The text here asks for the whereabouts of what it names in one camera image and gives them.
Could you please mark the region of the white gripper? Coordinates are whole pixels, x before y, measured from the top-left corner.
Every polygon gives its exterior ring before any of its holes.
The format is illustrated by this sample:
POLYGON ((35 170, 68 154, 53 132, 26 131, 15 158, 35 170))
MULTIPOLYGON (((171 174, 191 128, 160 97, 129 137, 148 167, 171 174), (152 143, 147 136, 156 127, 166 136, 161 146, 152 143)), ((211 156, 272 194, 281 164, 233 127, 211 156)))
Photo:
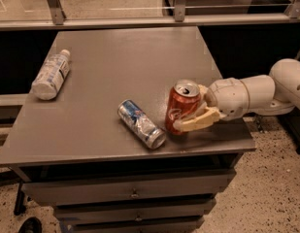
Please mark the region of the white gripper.
POLYGON ((190 132, 204 129, 220 119, 240 118, 248 111, 250 104, 248 90, 240 80, 234 78, 217 80, 208 88, 199 84, 199 90, 201 109, 189 117, 177 119, 173 123, 176 130, 190 132))

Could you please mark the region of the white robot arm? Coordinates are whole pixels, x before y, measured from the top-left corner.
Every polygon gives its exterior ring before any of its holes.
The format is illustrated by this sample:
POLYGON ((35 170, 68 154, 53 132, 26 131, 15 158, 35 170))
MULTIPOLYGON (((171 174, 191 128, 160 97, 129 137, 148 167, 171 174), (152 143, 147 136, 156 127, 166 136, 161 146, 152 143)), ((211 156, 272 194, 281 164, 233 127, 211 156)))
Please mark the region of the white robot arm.
POLYGON ((300 61, 282 59, 268 75, 222 79, 199 87, 201 106, 192 115, 173 122, 180 132, 207 128, 219 120, 229 121, 248 113, 277 116, 294 108, 300 110, 300 61))

